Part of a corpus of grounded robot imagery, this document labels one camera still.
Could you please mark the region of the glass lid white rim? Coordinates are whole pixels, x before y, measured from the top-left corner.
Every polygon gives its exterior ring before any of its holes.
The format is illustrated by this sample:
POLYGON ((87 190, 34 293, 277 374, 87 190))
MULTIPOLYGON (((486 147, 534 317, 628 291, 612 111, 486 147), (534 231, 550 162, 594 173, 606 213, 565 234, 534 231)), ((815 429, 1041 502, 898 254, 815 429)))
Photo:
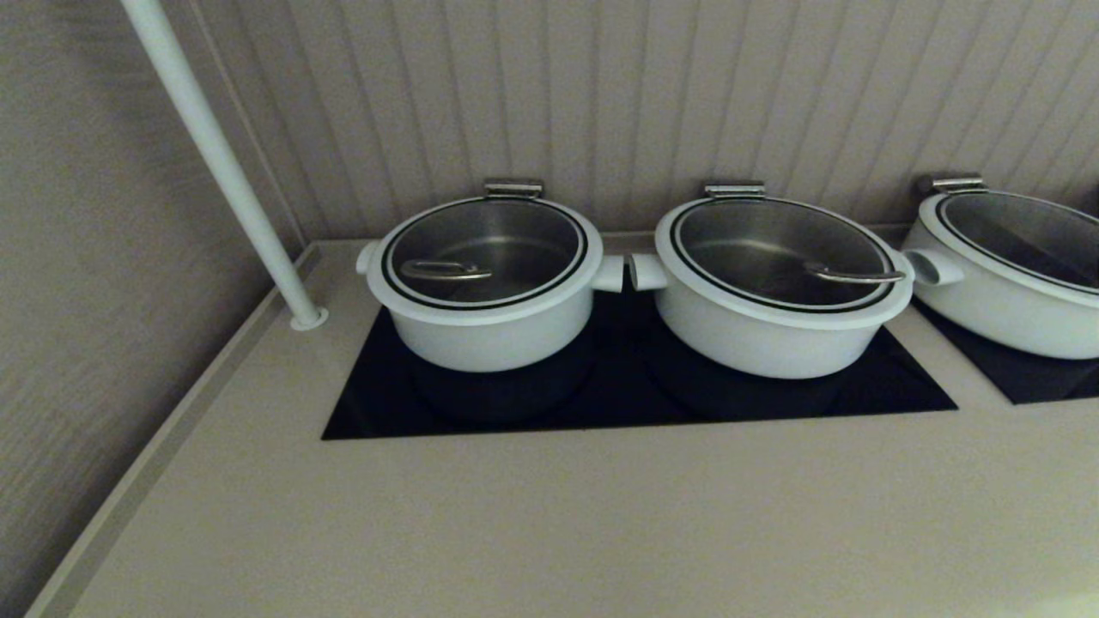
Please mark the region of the glass lid white rim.
POLYGON ((355 271, 397 314, 488 325, 590 293, 604 255, 596 228, 570 208, 487 197, 412 216, 362 249, 355 271))
POLYGON ((1004 191, 937 194, 918 223, 985 271, 1036 293, 1099 309, 1099 218, 1004 191))

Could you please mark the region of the white round pot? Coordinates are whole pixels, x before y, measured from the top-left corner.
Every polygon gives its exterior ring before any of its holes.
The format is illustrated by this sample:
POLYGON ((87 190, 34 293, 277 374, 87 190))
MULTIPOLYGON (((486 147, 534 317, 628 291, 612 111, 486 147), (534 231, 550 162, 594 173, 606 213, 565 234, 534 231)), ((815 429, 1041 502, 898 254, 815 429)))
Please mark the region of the white round pot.
POLYGON ((593 294, 621 293, 624 260, 606 253, 590 293, 499 324, 428 324, 387 310, 406 347, 437 367, 468 373, 517 369, 560 352, 579 336, 592 316, 593 294))
POLYGON ((684 269, 659 255, 629 255, 631 279, 639 293, 654 293, 664 324, 687 347, 723 367, 773 379, 815 379, 850 367, 872 344, 886 322, 912 298, 912 271, 902 263, 902 282, 882 299, 854 312, 793 312, 714 293, 698 286, 684 269))
POLYGON ((942 314, 1004 347, 1061 360, 1099 358, 1099 309, 1036 293, 945 247, 915 221, 902 244, 914 294, 942 314))

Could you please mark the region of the middle white pot with lid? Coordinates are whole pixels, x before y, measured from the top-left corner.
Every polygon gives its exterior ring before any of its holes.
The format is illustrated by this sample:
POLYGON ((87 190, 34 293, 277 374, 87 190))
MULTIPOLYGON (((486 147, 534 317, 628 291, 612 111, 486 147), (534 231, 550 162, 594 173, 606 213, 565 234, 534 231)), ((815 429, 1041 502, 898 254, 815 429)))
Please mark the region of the middle white pot with lid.
POLYGON ((867 227, 797 201, 690 201, 663 216, 655 241, 671 282, 771 324, 875 327, 914 293, 911 263, 867 227))

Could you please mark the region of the large black glass cooktop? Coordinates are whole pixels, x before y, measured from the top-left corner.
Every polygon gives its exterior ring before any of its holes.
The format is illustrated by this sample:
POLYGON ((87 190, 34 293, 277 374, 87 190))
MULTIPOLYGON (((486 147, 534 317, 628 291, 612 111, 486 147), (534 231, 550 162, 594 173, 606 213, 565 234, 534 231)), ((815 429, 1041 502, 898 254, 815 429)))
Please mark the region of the large black glass cooktop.
POLYGON ((560 352, 529 367, 437 367, 381 310, 322 439, 385 439, 947 411, 956 402, 887 330, 850 367, 770 379, 687 347, 650 293, 599 293, 560 352))

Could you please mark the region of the white metal pole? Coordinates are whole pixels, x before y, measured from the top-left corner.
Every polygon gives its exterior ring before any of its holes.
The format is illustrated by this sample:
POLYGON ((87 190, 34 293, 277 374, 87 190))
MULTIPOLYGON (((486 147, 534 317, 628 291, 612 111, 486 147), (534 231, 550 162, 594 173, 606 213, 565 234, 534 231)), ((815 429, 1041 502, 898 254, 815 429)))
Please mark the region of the white metal pole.
POLYGON ((120 0, 154 70, 192 139, 217 187, 227 200, 237 223, 270 274, 291 312, 295 331, 311 331, 328 321, 328 310, 318 306, 306 290, 271 221, 264 213, 258 195, 233 151, 207 95, 190 66, 160 0, 120 0))

